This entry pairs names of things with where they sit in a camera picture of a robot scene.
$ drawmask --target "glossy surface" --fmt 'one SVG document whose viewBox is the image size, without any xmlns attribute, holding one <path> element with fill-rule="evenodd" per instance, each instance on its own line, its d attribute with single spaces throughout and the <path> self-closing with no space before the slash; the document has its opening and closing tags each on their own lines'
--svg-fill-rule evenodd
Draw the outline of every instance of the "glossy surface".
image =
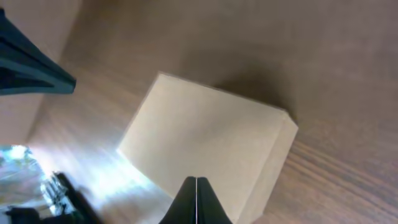
<svg viewBox="0 0 398 224">
<path fill-rule="evenodd" d="M 31 148 L 108 223 L 157 223 L 168 198 L 136 185 L 115 150 L 161 70 L 296 118 L 258 223 L 397 223 L 397 4 L 85 1 L 60 61 L 76 92 L 46 97 Z"/>
</svg>

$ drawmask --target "wooden floor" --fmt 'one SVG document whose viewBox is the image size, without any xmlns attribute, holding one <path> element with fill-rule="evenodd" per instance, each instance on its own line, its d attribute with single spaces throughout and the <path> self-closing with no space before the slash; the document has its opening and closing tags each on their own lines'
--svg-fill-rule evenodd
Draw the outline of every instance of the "wooden floor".
<svg viewBox="0 0 398 224">
<path fill-rule="evenodd" d="M 106 223 L 171 201 L 118 144 L 159 70 L 287 108 L 300 127 L 256 223 L 398 223 L 398 2 L 87 0 L 29 145 Z"/>
</svg>

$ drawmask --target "beige box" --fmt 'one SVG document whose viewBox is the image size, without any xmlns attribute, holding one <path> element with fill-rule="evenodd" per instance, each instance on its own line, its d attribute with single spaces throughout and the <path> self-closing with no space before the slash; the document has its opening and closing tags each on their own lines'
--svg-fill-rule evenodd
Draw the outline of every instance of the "beige box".
<svg viewBox="0 0 398 224">
<path fill-rule="evenodd" d="M 278 108 L 160 74 L 119 150 L 175 197 L 207 177 L 233 223 L 262 215 L 297 132 Z"/>
</svg>

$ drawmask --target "brown wooden surface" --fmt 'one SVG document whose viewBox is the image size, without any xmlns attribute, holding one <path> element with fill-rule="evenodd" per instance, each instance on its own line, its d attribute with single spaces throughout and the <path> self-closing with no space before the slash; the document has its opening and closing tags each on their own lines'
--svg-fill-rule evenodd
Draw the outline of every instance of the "brown wooden surface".
<svg viewBox="0 0 398 224">
<path fill-rule="evenodd" d="M 297 120 L 258 223 L 397 223 L 397 7 L 83 1 L 60 62 L 78 79 L 76 92 L 46 97 L 30 145 L 45 169 L 82 186 L 107 223 L 157 223 L 170 199 L 136 185 L 115 150 L 161 70 L 287 108 Z"/>
</svg>

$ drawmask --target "beige wall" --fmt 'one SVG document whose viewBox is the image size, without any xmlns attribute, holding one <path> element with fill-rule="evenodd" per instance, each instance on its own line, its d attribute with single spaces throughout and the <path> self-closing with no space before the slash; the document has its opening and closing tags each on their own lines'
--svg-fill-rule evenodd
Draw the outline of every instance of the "beige wall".
<svg viewBox="0 0 398 224">
<path fill-rule="evenodd" d="M 7 18 L 54 61 L 62 56 L 81 0 L 0 0 Z M 0 96 L 0 144 L 24 144 L 41 94 Z"/>
</svg>

